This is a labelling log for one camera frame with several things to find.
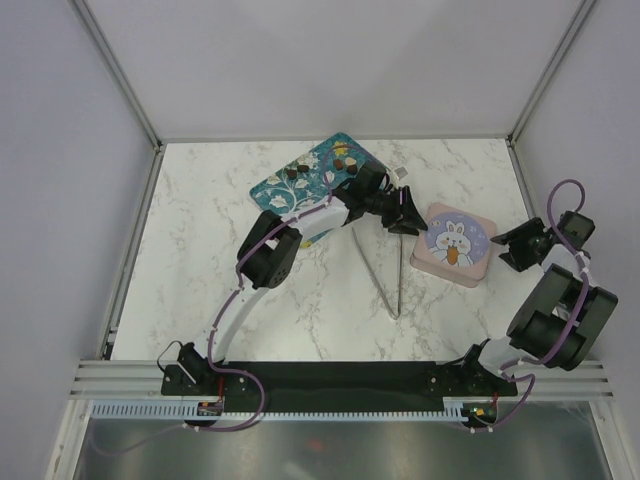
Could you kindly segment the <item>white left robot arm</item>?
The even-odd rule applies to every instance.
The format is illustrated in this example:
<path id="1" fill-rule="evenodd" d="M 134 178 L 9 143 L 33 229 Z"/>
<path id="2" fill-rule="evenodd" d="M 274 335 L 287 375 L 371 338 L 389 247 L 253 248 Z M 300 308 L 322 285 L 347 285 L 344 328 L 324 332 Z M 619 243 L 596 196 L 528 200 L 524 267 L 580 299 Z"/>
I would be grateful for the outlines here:
<path id="1" fill-rule="evenodd" d="M 237 286 L 213 317 L 205 351 L 195 342 L 182 343 L 176 363 L 184 383 L 197 394 L 208 394 L 219 375 L 230 344 L 257 302 L 289 275 L 304 240 L 355 222 L 365 214 L 378 216 L 384 229 L 416 236 L 428 230 L 408 186 L 383 186 L 387 171 L 368 161 L 354 178 L 328 187 L 318 202 L 284 216 L 271 210 L 260 214 L 242 243 L 235 265 Z"/>

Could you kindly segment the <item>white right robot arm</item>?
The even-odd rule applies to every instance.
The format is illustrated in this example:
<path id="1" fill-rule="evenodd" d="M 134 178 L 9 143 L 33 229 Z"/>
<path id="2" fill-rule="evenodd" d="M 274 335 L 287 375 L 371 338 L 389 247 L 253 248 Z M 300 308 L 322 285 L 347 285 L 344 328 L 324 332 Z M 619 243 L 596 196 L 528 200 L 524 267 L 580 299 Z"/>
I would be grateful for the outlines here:
<path id="1" fill-rule="evenodd" d="M 595 231 L 593 220 L 567 211 L 546 227 L 535 217 L 491 241 L 506 246 L 499 255 L 523 272 L 539 265 L 543 276 L 500 339 L 474 345 L 457 369 L 457 382 L 469 394 L 480 394 L 494 376 L 529 363 L 571 371 L 587 356 L 618 305 L 618 297 L 599 286 L 583 250 Z"/>

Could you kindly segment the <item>metal tongs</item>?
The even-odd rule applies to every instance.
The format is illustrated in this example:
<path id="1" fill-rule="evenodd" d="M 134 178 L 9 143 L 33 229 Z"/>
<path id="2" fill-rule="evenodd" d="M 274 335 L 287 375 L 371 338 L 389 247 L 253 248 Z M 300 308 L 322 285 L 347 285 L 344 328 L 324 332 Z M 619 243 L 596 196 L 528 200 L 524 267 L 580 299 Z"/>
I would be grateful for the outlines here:
<path id="1" fill-rule="evenodd" d="M 353 227 L 351 237 L 389 318 L 396 322 L 403 307 L 404 238 L 381 227 Z"/>

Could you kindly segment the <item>pink chocolate box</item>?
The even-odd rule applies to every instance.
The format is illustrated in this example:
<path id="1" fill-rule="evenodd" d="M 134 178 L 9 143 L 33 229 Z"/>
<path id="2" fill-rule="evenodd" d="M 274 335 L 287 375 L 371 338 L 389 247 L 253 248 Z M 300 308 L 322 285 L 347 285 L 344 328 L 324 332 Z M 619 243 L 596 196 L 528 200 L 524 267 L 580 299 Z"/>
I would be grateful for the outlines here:
<path id="1" fill-rule="evenodd" d="M 447 256 L 439 259 L 431 252 L 425 258 L 412 254 L 410 264 L 422 272 L 434 275 L 466 288 L 475 288 L 484 279 L 488 270 L 489 257 L 473 261 L 469 255 L 459 254 L 457 262 L 451 264 Z"/>

